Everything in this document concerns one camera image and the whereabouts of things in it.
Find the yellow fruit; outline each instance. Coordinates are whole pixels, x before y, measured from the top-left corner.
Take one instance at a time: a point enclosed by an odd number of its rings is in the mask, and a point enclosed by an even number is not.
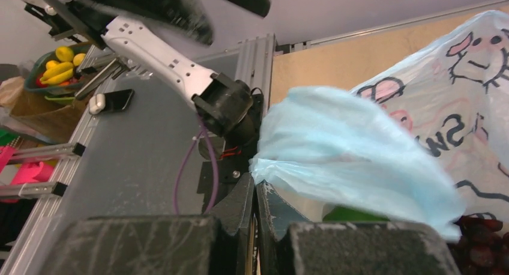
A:
[[[54,66],[60,64],[59,61],[51,60],[46,63],[46,70],[53,68]]]
[[[62,74],[56,75],[54,77],[49,78],[48,80],[41,80],[41,83],[44,85],[58,85],[63,83],[69,79],[71,79],[74,75],[74,70],[67,70]]]
[[[72,62],[74,59],[73,50],[67,46],[56,48],[55,55],[61,62]]]
[[[46,72],[44,72],[43,74],[43,77],[41,78],[41,82],[44,80],[48,80],[49,78],[54,77],[56,75],[62,74],[63,72],[69,69],[72,70],[73,68],[74,65],[71,62],[60,63],[54,66],[53,68],[46,70]]]
[[[79,53],[78,55],[74,56],[73,64],[77,67],[83,62],[83,59],[85,59],[86,54]]]

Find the drawn eye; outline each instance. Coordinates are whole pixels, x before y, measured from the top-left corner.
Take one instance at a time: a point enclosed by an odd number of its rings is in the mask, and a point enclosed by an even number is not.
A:
[[[495,44],[498,44],[502,41],[502,38],[500,36],[494,36],[491,40],[490,40],[490,43],[492,45],[495,45]]]

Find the light blue plastic bag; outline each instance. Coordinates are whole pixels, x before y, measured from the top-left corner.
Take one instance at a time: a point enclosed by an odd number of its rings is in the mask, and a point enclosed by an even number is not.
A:
[[[377,105],[339,89],[290,90],[264,118],[250,170],[256,183],[459,235],[450,222],[465,206],[438,162]]]

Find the drawn smile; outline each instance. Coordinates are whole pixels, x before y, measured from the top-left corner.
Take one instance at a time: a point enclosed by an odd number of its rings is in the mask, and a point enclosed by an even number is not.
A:
[[[483,68],[483,69],[485,69],[485,70],[488,70],[488,68],[490,67],[490,64],[487,64],[487,65],[485,66],[485,65],[481,65],[481,64],[479,64],[479,63],[476,63],[476,62],[474,62],[474,61],[472,61],[472,60],[469,60],[469,61],[468,61],[468,64],[472,64],[472,65],[474,65],[474,66],[476,66],[476,67],[478,67],[478,68]]]

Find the wooden tabletop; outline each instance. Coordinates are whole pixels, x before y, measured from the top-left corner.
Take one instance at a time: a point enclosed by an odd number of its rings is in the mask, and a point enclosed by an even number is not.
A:
[[[498,10],[509,13],[509,5]],[[288,90],[296,86],[328,85],[351,89],[451,32],[477,13],[277,56],[273,64],[270,103],[282,101]]]

